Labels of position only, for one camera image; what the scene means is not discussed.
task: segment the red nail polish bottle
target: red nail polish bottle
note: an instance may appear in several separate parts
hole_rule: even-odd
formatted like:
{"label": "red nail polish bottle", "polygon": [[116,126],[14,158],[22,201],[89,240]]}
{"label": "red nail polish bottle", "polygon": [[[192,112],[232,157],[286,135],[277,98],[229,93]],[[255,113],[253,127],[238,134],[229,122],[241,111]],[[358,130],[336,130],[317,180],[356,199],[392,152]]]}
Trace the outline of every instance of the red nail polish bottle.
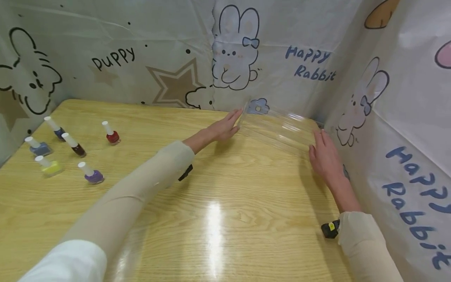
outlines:
{"label": "red nail polish bottle", "polygon": [[106,139],[108,142],[110,142],[111,145],[116,145],[120,142],[119,134],[117,134],[116,131],[113,131],[108,124],[108,121],[102,122],[103,127],[105,127],[106,130]]}

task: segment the transparent plastic box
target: transparent plastic box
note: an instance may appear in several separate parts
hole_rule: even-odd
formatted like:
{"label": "transparent plastic box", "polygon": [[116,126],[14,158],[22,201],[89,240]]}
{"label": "transparent plastic box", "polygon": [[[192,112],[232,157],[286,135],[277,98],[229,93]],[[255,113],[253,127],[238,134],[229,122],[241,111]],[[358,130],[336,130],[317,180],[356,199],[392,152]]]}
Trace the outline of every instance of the transparent plastic box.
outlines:
{"label": "transparent plastic box", "polygon": [[275,106],[269,108],[259,100],[249,99],[243,109],[238,121],[241,134],[299,157],[306,157],[309,145],[315,144],[313,130],[323,126]]}

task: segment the pink heart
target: pink heart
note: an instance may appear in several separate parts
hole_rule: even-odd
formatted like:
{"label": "pink heart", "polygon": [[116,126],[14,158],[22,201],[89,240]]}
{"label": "pink heart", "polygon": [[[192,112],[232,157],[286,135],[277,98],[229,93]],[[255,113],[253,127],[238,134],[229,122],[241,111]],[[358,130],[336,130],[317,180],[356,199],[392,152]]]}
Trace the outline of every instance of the pink heart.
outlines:
{"label": "pink heart", "polygon": [[435,62],[442,68],[451,69],[451,41],[438,49],[435,54]]}

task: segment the printed wall cloth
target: printed wall cloth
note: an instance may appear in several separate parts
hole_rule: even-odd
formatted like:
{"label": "printed wall cloth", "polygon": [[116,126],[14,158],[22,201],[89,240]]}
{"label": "printed wall cloth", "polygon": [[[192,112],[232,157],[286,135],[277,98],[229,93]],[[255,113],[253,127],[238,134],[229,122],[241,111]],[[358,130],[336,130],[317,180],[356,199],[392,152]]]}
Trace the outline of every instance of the printed wall cloth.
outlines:
{"label": "printed wall cloth", "polygon": [[327,121],[406,281],[450,275],[447,0],[0,0],[0,11],[0,163],[68,98],[228,111],[251,97],[254,114]]}
{"label": "printed wall cloth", "polygon": [[325,126],[404,281],[451,277],[449,24],[449,1],[400,1],[362,40]]}

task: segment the dark red nail polish bottle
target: dark red nail polish bottle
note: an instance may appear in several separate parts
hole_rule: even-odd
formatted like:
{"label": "dark red nail polish bottle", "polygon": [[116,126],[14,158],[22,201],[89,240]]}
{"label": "dark red nail polish bottle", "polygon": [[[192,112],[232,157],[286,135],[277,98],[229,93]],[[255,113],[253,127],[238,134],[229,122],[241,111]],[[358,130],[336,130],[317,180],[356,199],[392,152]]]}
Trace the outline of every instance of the dark red nail polish bottle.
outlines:
{"label": "dark red nail polish bottle", "polygon": [[106,130],[106,139],[108,142],[110,142],[111,145],[116,145],[120,142],[119,134],[117,134],[116,131],[113,131],[108,124],[108,121],[102,122],[103,127],[105,127]]}
{"label": "dark red nail polish bottle", "polygon": [[63,133],[61,135],[64,140],[66,140],[67,144],[72,148],[72,150],[79,156],[79,157],[85,157],[86,151],[83,149],[83,147],[75,141],[72,136],[69,135],[69,133]]}

